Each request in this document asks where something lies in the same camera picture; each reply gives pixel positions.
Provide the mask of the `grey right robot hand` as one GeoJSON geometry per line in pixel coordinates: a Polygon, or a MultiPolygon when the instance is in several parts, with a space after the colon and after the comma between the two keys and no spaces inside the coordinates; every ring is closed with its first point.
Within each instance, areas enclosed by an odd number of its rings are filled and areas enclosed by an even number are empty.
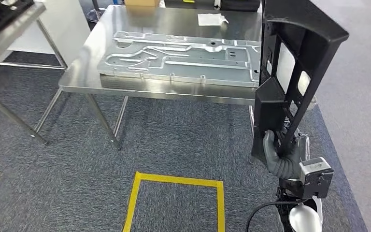
{"type": "Polygon", "coordinates": [[[263,138],[263,148],[265,158],[268,164],[272,162],[277,162],[280,160],[291,160],[294,164],[298,164],[299,162],[306,160],[309,157],[310,151],[310,139],[307,134],[299,132],[295,141],[290,145],[289,149],[287,149],[281,157],[279,157],[276,148],[274,146],[274,132],[271,130],[267,130],[265,132],[265,136],[263,138]]]}

